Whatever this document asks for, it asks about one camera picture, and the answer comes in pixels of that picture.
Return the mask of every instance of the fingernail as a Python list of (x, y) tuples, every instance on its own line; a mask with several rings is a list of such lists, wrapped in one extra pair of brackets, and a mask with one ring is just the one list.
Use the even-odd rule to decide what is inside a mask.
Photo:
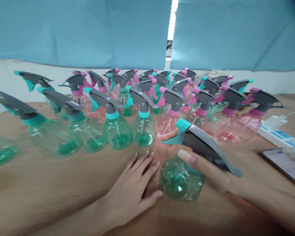
[(196, 158), (185, 150), (180, 149), (177, 155), (189, 165), (192, 165), (196, 162)]

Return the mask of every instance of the finger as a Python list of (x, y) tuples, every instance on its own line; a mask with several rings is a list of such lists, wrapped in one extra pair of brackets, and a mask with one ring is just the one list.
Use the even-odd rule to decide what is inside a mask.
[(138, 172), (140, 174), (143, 173), (143, 171), (146, 169), (146, 167), (151, 163), (154, 157), (154, 152), (151, 152), (151, 154), (141, 163), (141, 165), (137, 168)]
[(174, 130), (168, 132), (167, 134), (163, 134), (163, 135), (158, 135), (158, 139), (159, 140), (168, 140), (169, 138), (173, 138), (177, 135), (179, 129), (175, 128)]
[(136, 162), (137, 159), (138, 159), (138, 153), (136, 153), (134, 155), (134, 158), (129, 162), (129, 164), (127, 165), (127, 167), (125, 168), (125, 170), (130, 170), (131, 167), (134, 165), (134, 163)]
[(207, 159), (194, 152), (186, 152), (180, 149), (177, 155), (180, 156), (189, 166), (201, 172), (208, 178), (220, 179), (226, 177), (226, 173), (223, 170), (219, 169)]
[(157, 199), (163, 195), (161, 190), (156, 190), (151, 196), (142, 199), (138, 204), (138, 215), (154, 206)]
[(148, 181), (150, 180), (150, 178), (155, 174), (155, 172), (157, 171), (157, 169), (160, 166), (160, 161), (156, 162), (154, 165), (152, 165), (147, 171), (146, 173), (143, 175), (142, 177), (142, 184), (144, 186), (144, 188), (147, 186)]
[(147, 152), (145, 153), (145, 155), (143, 157), (140, 157), (136, 161), (136, 163), (133, 165), (132, 169), (133, 170), (137, 169), (141, 165), (141, 163), (149, 156), (149, 154), (150, 154), (150, 152), (149, 152), (149, 150), (147, 150)]

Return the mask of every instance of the wooden table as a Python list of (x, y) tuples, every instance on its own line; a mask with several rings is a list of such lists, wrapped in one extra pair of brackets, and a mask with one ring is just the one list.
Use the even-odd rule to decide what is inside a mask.
[[(295, 111), (295, 95), (280, 96), (289, 112)], [(45, 103), (30, 103), (47, 118), (55, 118)], [(273, 109), (273, 114), (286, 110)], [(295, 136), (295, 115), (282, 130)], [(0, 135), (16, 139), (17, 156), (0, 167), (0, 235), (24, 235), (51, 224), (92, 203), (108, 192), (135, 152), (134, 144), (122, 151), (106, 147), (95, 154), (79, 150), (53, 160), (36, 151), (27, 138), (27, 127), (8, 112), (0, 114)], [(295, 196), (295, 184), (257, 153), (275, 146), (256, 135), (241, 145), (221, 144), (231, 162), (245, 176)], [(161, 164), (184, 146), (164, 147), (155, 143), (154, 162)], [(148, 192), (158, 187), (158, 175)], [(177, 202), (166, 195), (156, 206), (106, 235), (268, 235), (287, 233), (266, 214), (246, 201), (204, 185), (198, 201)]]

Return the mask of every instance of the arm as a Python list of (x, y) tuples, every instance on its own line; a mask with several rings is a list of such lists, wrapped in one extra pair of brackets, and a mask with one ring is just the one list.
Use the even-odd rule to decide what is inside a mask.
[(100, 236), (110, 229), (124, 225), (143, 211), (155, 205), (162, 196), (160, 190), (142, 199), (143, 192), (160, 162), (144, 170), (153, 160), (154, 153), (138, 154), (128, 164), (111, 190), (101, 199), (86, 208), (50, 225), (35, 235), (95, 235)]
[(295, 197), (250, 180), (237, 178), (222, 171), (203, 157), (180, 150), (178, 152), (187, 164), (206, 176), (208, 184), (218, 192), (229, 192), (253, 204), (270, 215), (279, 224), (295, 234)]

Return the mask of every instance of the white wall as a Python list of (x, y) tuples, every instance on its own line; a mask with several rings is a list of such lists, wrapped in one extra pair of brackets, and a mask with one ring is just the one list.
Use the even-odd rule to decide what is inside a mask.
[[(166, 61), (165, 70), (169, 70), (170, 61)], [(17, 60), (4, 60), (0, 59), (0, 90), (8, 93), (24, 102), (42, 102), (44, 96), (38, 93), (36, 90), (29, 92), (26, 82), (20, 77), (13, 74), (13, 71), (27, 71), (35, 74), (41, 74), (46, 78), (55, 80), (50, 84), (61, 93), (70, 93), (70, 89), (67, 87), (58, 87), (58, 84), (62, 84), (64, 80), (70, 77), (72, 70), (86, 71), (82, 68), (67, 68), (67, 67), (56, 67), (41, 65), (31, 62), (23, 62)], [(108, 69), (94, 69), (98, 74), (104, 74)], [(196, 70), (197, 74), (201, 77), (202, 75), (208, 74), (208, 71)], [(251, 72), (234, 70), (229, 72), (230, 75), (234, 75), (233, 81), (242, 79), (254, 79), (255, 82), (247, 86), (248, 91), (250, 87), (259, 87), (272, 94), (282, 93), (295, 93), (295, 71), (292, 72)], [(0, 113), (5, 111), (5, 108), (0, 104)]]

